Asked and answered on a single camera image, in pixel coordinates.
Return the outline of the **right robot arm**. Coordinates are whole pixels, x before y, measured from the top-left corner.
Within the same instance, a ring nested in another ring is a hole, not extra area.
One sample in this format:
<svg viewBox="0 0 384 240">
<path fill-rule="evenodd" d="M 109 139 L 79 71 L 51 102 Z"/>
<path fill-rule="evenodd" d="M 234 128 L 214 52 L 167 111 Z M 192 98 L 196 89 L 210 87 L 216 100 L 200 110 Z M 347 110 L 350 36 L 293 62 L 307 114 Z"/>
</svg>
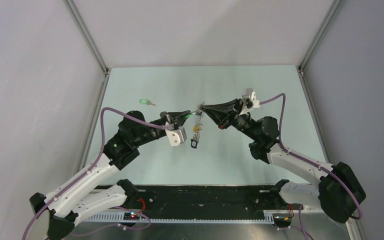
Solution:
<svg viewBox="0 0 384 240">
<path fill-rule="evenodd" d="M 288 204 L 320 208 L 332 220 L 344 224 L 349 219 L 360 219 L 360 204 L 367 195 L 349 165 L 331 164 L 300 155 L 283 144 L 279 122 L 266 116 L 258 120 L 251 117 L 242 99 L 214 105 L 201 105 L 205 113 L 221 130 L 233 127 L 252 142 L 248 145 L 252 157 L 283 168 L 307 183 L 281 180 L 270 195 L 271 204 L 283 209 Z"/>
</svg>

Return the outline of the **large metal keyring disc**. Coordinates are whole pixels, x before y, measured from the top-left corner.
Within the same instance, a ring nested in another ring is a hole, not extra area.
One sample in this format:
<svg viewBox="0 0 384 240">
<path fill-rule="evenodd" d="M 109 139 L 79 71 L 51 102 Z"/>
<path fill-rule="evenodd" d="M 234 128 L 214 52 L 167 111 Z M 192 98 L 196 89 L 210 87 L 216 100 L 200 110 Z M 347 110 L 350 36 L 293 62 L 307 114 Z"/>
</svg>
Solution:
<svg viewBox="0 0 384 240">
<path fill-rule="evenodd" d="M 191 143 L 190 146 L 193 149 L 198 148 L 199 140 L 200 140 L 200 135 L 201 135 L 201 130 L 202 130 L 202 118 L 204 117 L 204 112 L 203 112 L 203 107 L 205 105 L 205 102 L 202 102 L 201 104 L 198 105 L 197 110 L 194 112 L 194 115 L 197 117 L 195 124 L 193 126 L 192 132 L 193 136 L 191 138 Z"/>
</svg>

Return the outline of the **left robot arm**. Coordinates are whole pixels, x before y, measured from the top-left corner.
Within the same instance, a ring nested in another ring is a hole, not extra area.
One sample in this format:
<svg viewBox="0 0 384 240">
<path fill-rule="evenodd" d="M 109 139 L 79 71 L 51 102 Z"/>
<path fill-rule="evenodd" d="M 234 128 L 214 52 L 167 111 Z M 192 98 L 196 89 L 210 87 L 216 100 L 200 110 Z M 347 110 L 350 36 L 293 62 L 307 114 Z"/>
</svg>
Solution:
<svg viewBox="0 0 384 240">
<path fill-rule="evenodd" d="M 117 133 L 108 141 L 101 131 L 101 147 L 95 160 L 72 178 L 47 193 L 35 193 L 29 199 L 34 217 L 27 225 L 24 240 L 62 240 L 75 227 L 89 217 L 110 208 L 133 208 L 138 202 L 138 190 L 128 180 L 122 179 L 107 191 L 89 195 L 102 181 L 115 175 L 139 156 L 139 147 L 167 137 L 176 147 L 186 140 L 184 123 L 191 111 L 162 112 L 154 121 L 147 122 L 137 110 L 122 112 L 111 107 L 101 110 L 123 116 Z"/>
</svg>

